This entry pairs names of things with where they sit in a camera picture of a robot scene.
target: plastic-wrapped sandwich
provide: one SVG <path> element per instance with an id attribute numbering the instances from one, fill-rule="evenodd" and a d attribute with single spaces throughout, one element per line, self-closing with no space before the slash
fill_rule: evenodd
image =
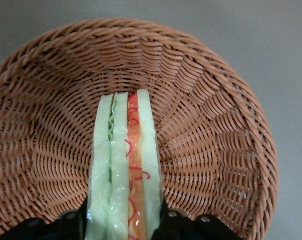
<path id="1" fill-rule="evenodd" d="M 86 240 L 148 240 L 162 203 L 156 132 L 146 89 L 104 95 L 93 136 Z"/>

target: gray surface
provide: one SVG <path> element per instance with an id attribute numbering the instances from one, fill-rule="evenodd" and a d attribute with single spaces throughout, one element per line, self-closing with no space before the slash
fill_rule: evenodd
<path id="1" fill-rule="evenodd" d="M 191 33 L 248 81 L 278 150 L 279 198 L 265 239 L 302 240 L 302 0 L 0 0 L 0 63 L 49 29 L 109 16 Z"/>

